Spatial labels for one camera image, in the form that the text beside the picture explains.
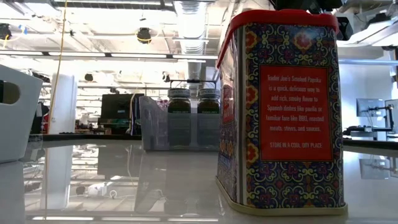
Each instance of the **computer monitor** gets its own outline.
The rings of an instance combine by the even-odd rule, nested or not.
[[[356,99],[356,116],[357,117],[383,117],[383,110],[369,110],[374,108],[383,108],[384,101],[382,99]]]

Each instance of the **glass jar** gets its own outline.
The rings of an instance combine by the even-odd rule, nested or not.
[[[198,113],[219,114],[220,113],[220,90],[201,89],[198,92]]]
[[[169,113],[191,113],[190,90],[184,88],[171,88],[169,97]]]
[[[169,89],[167,126],[170,147],[187,147],[191,143],[190,95],[191,93],[188,89]]]
[[[220,90],[198,92],[198,145],[218,147],[220,141]]]

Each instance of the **ceiling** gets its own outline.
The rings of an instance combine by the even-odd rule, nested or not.
[[[339,10],[354,13],[356,10],[389,7],[390,4],[390,1],[352,0]],[[0,23],[10,24],[12,32],[11,40],[0,41],[0,50],[59,52],[64,5],[65,0],[0,0]],[[195,32],[200,27],[197,27],[195,20],[185,24],[181,22],[174,5],[172,1],[69,0],[65,14],[63,51],[185,54],[182,45],[185,44],[188,30]],[[201,54],[218,55],[230,19],[247,8],[272,9],[272,6],[268,0],[208,0],[202,15],[205,18],[204,34],[197,38],[205,43]],[[137,31],[140,27],[150,28],[150,44],[138,41]],[[360,57],[364,55],[358,48],[346,51],[349,57],[355,51]],[[139,91],[135,90],[137,86],[165,88],[170,85],[162,80],[163,74],[170,75],[171,79],[190,78],[189,63],[192,62],[177,59],[64,57],[60,73],[75,75],[79,80],[78,85],[87,87],[78,90],[78,115],[87,112],[98,114],[101,111],[101,95],[109,93],[109,89],[90,88],[88,85],[117,86],[121,93]],[[57,72],[58,57],[0,55],[0,64],[23,72],[37,72],[52,79]],[[201,70],[199,78],[213,78],[215,60],[201,61],[199,67],[205,68]],[[85,80],[87,73],[93,74],[93,82]],[[166,97],[167,91],[151,90],[147,94],[156,98]],[[49,98],[50,87],[45,87],[40,99],[49,104]]]

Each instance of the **exposed pipe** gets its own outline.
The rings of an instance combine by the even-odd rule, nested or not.
[[[206,2],[176,1],[175,11],[178,16],[178,34],[189,39],[204,39],[206,36]],[[205,51],[205,43],[198,41],[180,42],[183,54],[201,55]],[[199,79],[201,63],[188,62],[189,79]]]

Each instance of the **tin can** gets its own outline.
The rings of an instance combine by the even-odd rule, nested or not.
[[[337,31],[335,17],[300,10],[231,21],[217,62],[217,181],[233,208],[345,213]]]

